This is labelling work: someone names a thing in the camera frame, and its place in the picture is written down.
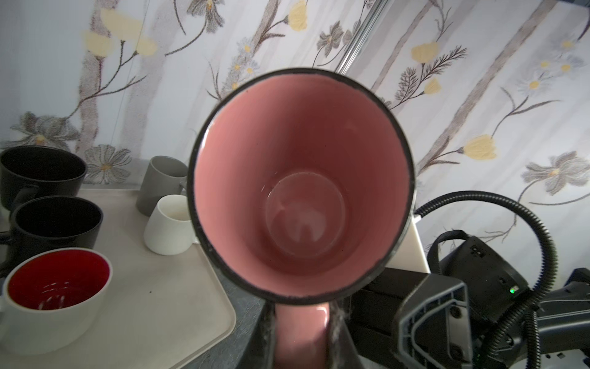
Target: gray flower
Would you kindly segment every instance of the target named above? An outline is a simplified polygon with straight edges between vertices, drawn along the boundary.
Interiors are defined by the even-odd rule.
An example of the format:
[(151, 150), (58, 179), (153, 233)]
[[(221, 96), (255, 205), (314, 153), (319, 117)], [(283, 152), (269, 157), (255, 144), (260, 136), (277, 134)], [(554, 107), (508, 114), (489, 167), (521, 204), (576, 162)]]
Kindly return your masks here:
[(24, 113), (20, 124), (12, 126), (11, 129), (24, 133), (25, 138), (3, 142), (4, 148), (38, 145), (70, 151), (65, 141), (77, 140), (80, 137), (78, 130), (66, 118), (51, 115), (37, 117), (31, 112)]
[(566, 152), (557, 157), (549, 158), (551, 166), (541, 166), (536, 163), (528, 163), (526, 172), (522, 178), (526, 183), (544, 181), (545, 190), (550, 195), (558, 193), (566, 184), (572, 186), (584, 186), (590, 179), (590, 161), (578, 158), (577, 152)]
[(205, 16), (207, 23), (207, 33), (215, 33), (218, 27), (223, 27), (225, 23), (217, 12), (217, 5), (225, 4), (224, 0), (192, 0), (186, 11), (191, 15)]
[(332, 51), (332, 48), (338, 48), (338, 46), (340, 46), (340, 40), (342, 39), (343, 34), (344, 32), (340, 26), (340, 21), (337, 21), (330, 26), (329, 34), (325, 34), (324, 32), (320, 33), (320, 40), (317, 42), (317, 50), (319, 51), (324, 47), (324, 56), (328, 56), (330, 51)]
[(123, 183), (131, 174), (121, 166), (129, 164), (131, 157), (128, 149), (121, 149), (115, 152), (111, 145), (98, 145), (84, 152), (88, 174), (84, 183), (90, 184), (111, 184)]
[(360, 21), (356, 21), (352, 25), (352, 31), (346, 30), (346, 32), (344, 32), (344, 37), (342, 38), (342, 44), (344, 44), (344, 45), (350, 44), (350, 42), (352, 41), (352, 38), (355, 36), (356, 32), (359, 30), (359, 27), (360, 27)]

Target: wall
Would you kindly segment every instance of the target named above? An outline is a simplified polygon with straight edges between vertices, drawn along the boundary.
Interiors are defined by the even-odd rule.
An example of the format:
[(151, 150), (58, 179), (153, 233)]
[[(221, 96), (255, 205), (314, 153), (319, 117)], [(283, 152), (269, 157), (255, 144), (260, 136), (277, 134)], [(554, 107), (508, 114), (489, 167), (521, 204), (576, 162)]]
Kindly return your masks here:
[[(587, 8), (551, 0), (395, 0), (348, 72), (407, 135), (417, 206), (461, 190), (518, 199), (555, 238), (556, 286), (590, 267), (588, 25)], [(538, 276), (533, 233), (498, 206), (449, 205), (418, 229), (427, 248), (463, 229)]]
[(211, 109), (266, 71), (334, 69), (367, 0), (6, 0), (0, 139), (84, 158), (85, 182), (187, 160)]

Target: mug handle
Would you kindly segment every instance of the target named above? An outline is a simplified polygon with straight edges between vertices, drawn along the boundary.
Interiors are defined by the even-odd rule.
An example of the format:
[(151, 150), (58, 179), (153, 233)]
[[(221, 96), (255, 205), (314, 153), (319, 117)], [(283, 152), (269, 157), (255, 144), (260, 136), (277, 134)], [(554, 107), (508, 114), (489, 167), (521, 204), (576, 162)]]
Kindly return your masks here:
[(39, 186), (30, 184), (25, 185), (25, 187), (21, 188), (21, 190), (18, 191), (14, 200), (12, 200), (10, 212), (18, 208), (20, 205), (23, 205), (25, 202), (35, 198), (37, 192), (39, 192)]
[(8, 276), (10, 273), (10, 265), (12, 259), (11, 247), (12, 247), (12, 236), (10, 232), (0, 232), (0, 244), (5, 244), (8, 246), (8, 252), (6, 253), (6, 260), (2, 264), (0, 264), (0, 278), (4, 278)]

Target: tray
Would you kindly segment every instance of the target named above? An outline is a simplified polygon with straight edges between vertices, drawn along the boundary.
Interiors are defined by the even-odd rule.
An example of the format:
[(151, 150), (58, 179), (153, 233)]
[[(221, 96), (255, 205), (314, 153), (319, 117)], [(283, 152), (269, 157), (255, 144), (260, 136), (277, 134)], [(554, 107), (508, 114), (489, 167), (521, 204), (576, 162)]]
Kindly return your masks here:
[(174, 256), (143, 244), (148, 221), (137, 191), (81, 190), (104, 220), (96, 245), (113, 264), (113, 279), (90, 329), (48, 354), (0, 349), (3, 369), (177, 369), (227, 337), (235, 311), (198, 244)]

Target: white cup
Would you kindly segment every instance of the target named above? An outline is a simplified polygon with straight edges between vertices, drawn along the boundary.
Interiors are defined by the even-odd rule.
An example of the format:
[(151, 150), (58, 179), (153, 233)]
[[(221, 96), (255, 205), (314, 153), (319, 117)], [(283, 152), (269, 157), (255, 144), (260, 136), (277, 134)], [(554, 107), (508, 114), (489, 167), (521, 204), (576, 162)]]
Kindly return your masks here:
[(148, 249), (160, 255), (183, 253), (198, 243), (184, 195), (167, 195), (156, 204), (149, 217), (143, 241)]
[(51, 250), (17, 266), (0, 296), (0, 345), (19, 355), (44, 354), (80, 337), (98, 314), (113, 276), (100, 253)]

